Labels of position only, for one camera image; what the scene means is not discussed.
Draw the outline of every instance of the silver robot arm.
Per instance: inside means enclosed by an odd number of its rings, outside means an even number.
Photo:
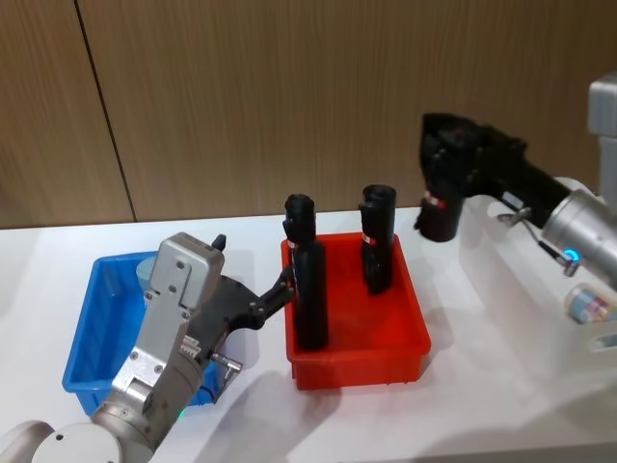
[[[542,229],[548,243],[574,251],[580,262],[617,291],[617,72],[589,88],[589,131],[600,145],[600,193],[573,191]]]
[[[146,463],[201,387],[210,362],[242,365],[217,353],[236,329],[259,329],[292,297],[289,270],[261,296],[222,276],[225,237],[212,246],[179,233],[161,244],[135,347],[92,417],[58,431],[27,422],[0,439],[2,463]]]

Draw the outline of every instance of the white table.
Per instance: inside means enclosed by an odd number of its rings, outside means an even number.
[[[297,392],[281,312],[258,333],[232,335],[228,352],[250,367],[216,406],[188,409],[152,461],[497,461],[444,459],[491,451],[508,452],[498,461],[537,461],[541,454],[549,461],[552,450],[511,452],[564,446],[588,452],[587,461],[617,454],[610,386],[617,373],[554,384],[529,377],[470,286],[457,241],[421,239],[416,215],[416,208],[399,209],[396,229],[433,341],[417,383]],[[272,216],[0,231],[0,435],[31,419],[56,427],[86,419],[61,381],[95,259],[154,250],[176,232],[204,241],[223,232],[224,273],[262,292],[281,270],[281,222]],[[324,213],[318,231],[355,232],[360,223],[358,212]]]

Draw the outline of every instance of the black flashlight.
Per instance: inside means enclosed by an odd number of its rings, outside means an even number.
[[[379,294],[392,284],[396,190],[387,185],[368,185],[362,194],[362,273],[368,292]]]
[[[291,195],[285,202],[282,226],[287,235],[296,300],[294,329],[303,350],[328,345],[326,249],[315,239],[315,204],[307,195]]]

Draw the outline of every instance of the black cylindrical object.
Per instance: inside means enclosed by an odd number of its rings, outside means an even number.
[[[431,241],[443,243],[456,236],[459,219],[463,211],[465,198],[455,192],[434,196],[429,190],[424,193],[420,202],[420,213],[417,216],[415,229]]]
[[[387,185],[369,185],[362,194],[362,273],[368,292],[379,294],[392,283],[396,190]]]
[[[291,246],[302,246],[315,240],[315,203],[307,195],[289,195],[285,201],[282,227]]]
[[[326,250],[315,239],[315,204],[307,195],[290,195],[282,226],[289,243],[296,299],[294,330],[300,348],[318,350],[328,345]]]
[[[326,250],[312,241],[293,250],[296,304],[294,327],[303,350],[328,345],[328,303],[326,299]]]

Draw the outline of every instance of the black end effector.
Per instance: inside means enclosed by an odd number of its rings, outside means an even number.
[[[432,241],[456,235],[463,201],[470,194],[468,176],[485,143],[482,127],[448,114],[426,114],[422,121],[420,166],[426,181],[416,229]]]
[[[224,234],[219,234],[216,238],[214,238],[214,241],[212,241],[211,246],[214,249],[218,249],[219,251],[223,252],[227,245],[228,245],[228,238]]]
[[[210,355],[232,331],[260,329],[269,317],[291,302],[292,281],[293,272],[288,266],[271,289],[257,296],[240,282],[222,276],[212,297],[189,325],[188,336],[198,340],[202,349],[198,362],[206,366]]]
[[[426,181],[416,229],[432,241],[456,235],[465,198],[492,196],[515,211],[529,207],[529,221],[542,228],[570,194],[565,186],[529,164],[526,143],[488,125],[426,114],[420,166]]]
[[[368,292],[379,294],[392,282],[396,190],[387,185],[369,185],[362,194],[362,273]]]

